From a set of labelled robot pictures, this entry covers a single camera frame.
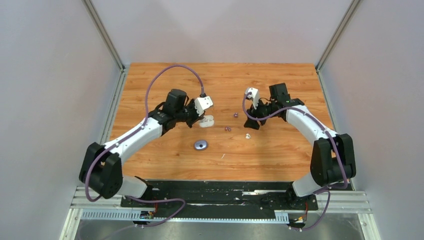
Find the white earbud charging case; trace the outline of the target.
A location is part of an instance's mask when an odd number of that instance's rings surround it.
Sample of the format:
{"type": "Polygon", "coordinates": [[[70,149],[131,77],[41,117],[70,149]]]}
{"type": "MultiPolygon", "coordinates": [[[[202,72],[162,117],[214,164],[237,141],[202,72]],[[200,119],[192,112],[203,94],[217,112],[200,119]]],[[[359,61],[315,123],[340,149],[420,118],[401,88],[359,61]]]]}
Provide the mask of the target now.
{"type": "Polygon", "coordinates": [[[200,128],[210,128],[215,125],[215,119],[213,115],[205,115],[198,121],[200,128]]]}

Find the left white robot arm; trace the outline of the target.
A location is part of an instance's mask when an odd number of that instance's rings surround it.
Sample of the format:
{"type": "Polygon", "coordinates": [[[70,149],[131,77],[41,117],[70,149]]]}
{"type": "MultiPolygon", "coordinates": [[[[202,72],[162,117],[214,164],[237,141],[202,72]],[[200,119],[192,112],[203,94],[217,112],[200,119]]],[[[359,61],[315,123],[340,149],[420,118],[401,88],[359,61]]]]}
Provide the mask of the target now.
{"type": "Polygon", "coordinates": [[[123,165],[137,151],[173,129],[177,123],[189,128],[202,120],[212,99],[202,93],[189,99],[187,93],[172,89],[164,102],[150,111],[138,125],[123,135],[103,144],[91,143],[85,153],[79,173],[85,196],[90,202],[115,195],[134,198],[140,206],[153,201],[152,186],[141,177],[123,174],[123,165]]]}

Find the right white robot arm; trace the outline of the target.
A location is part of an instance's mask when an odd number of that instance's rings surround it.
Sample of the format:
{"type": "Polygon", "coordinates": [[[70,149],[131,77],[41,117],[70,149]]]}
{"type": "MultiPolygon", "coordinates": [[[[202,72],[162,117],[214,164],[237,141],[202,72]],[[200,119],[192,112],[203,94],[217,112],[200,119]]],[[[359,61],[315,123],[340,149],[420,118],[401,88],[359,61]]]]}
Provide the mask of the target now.
{"type": "Polygon", "coordinates": [[[292,182],[285,195],[286,204],[298,209],[306,196],[329,189],[346,189],[357,174],[354,142],[347,133],[337,133],[325,126],[299,98],[291,98],[285,83],[271,85],[270,97],[263,102],[258,89],[249,87],[243,99],[251,107],[242,109],[247,116],[244,127],[258,130],[270,118],[281,118],[295,127],[312,145],[309,172],[292,182]]]}

